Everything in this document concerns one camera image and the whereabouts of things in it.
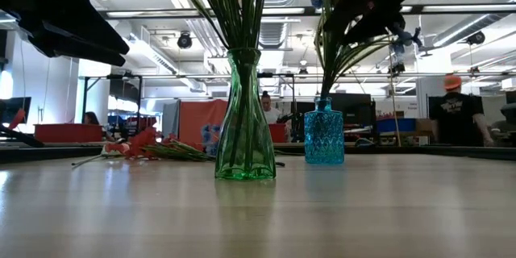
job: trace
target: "table surface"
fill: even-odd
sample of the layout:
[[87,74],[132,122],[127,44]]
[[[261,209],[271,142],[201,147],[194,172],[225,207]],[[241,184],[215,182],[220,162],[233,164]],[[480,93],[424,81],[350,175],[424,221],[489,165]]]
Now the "table surface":
[[515,257],[516,164],[354,155],[275,181],[214,165],[2,165],[0,257]]

